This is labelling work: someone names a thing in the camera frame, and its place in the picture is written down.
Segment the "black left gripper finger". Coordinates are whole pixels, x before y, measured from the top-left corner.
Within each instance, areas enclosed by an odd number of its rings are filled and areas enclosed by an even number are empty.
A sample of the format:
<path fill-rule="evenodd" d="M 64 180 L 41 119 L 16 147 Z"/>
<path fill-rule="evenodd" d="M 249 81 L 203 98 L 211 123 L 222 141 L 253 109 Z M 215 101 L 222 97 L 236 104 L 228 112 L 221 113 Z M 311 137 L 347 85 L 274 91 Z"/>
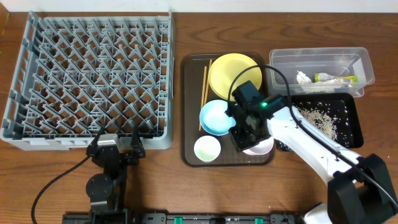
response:
<path fill-rule="evenodd" d="M 136 125 L 132 128 L 132 136 L 131 136 L 131 148 L 132 149 L 141 149 L 142 143 L 139 137 L 138 127 Z"/>
<path fill-rule="evenodd" d="M 96 134 L 96 136 L 94 137 L 94 139 L 92 140 L 92 142 L 90 143 L 90 147 L 97 147 L 98 146 L 98 140 L 100 138 L 100 136 L 105 132 L 105 128 L 101 128 L 98 133 Z"/>

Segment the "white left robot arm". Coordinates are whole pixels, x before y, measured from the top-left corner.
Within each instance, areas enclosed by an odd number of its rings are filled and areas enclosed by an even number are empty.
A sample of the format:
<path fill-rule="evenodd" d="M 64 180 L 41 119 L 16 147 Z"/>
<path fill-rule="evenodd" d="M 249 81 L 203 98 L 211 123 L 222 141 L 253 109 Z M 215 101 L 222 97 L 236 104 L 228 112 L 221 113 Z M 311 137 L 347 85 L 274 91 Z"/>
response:
<path fill-rule="evenodd" d="M 137 128 L 132 130 L 130 150 L 121 152 L 121 140 L 116 134 L 106 134 L 100 129 L 86 148 L 86 155 L 103 169 L 86 184 L 90 198 L 90 223 L 139 223 L 139 215 L 124 206 L 127 168 L 139 164 L 146 156 Z"/>

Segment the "white ribbed cup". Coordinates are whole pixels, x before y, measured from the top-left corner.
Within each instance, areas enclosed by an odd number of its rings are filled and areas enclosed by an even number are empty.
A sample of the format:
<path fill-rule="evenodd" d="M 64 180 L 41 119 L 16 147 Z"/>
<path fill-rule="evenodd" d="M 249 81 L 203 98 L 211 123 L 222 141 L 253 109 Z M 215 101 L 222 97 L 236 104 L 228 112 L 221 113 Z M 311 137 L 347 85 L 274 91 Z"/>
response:
<path fill-rule="evenodd" d="M 212 162 L 221 153 L 221 144 L 213 136 L 202 136 L 194 144 L 194 154 L 202 162 Z"/>

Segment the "pale pink bowl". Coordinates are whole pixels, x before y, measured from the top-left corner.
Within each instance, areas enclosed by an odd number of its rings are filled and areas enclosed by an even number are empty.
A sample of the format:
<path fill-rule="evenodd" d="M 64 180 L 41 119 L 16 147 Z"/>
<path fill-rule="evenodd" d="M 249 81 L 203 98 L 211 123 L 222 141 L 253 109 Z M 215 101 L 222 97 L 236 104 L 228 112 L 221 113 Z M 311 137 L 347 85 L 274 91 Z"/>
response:
<path fill-rule="evenodd" d="M 274 138 L 270 137 L 269 139 L 263 140 L 259 144 L 244 150 L 243 153 L 250 156 L 261 156 L 271 152 L 273 147 L 274 147 Z"/>

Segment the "light blue bowl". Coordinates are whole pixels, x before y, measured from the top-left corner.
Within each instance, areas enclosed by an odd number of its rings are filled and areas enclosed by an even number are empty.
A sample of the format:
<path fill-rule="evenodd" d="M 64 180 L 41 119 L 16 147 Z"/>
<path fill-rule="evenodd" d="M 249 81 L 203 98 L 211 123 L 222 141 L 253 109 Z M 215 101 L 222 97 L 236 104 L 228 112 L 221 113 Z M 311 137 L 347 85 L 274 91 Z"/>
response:
<path fill-rule="evenodd" d="M 236 125 L 233 117 L 226 114 L 228 103 L 224 100 L 212 100 L 200 111 L 199 120 L 202 128 L 209 134 L 223 136 Z"/>

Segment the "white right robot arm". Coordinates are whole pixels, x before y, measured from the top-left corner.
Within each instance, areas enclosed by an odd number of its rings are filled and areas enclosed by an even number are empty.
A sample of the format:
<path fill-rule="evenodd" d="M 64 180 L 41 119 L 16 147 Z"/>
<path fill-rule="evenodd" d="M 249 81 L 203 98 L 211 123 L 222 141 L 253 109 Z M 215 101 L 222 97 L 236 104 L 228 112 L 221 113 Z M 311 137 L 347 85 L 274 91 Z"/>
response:
<path fill-rule="evenodd" d="M 327 202 L 308 211 L 304 223 L 384 223 L 397 215 L 397 196 L 386 163 L 360 156 L 330 139 L 292 105 L 291 97 L 265 97 L 250 81 L 230 88 L 226 114 L 237 151 L 274 138 L 301 157 L 327 186 Z"/>

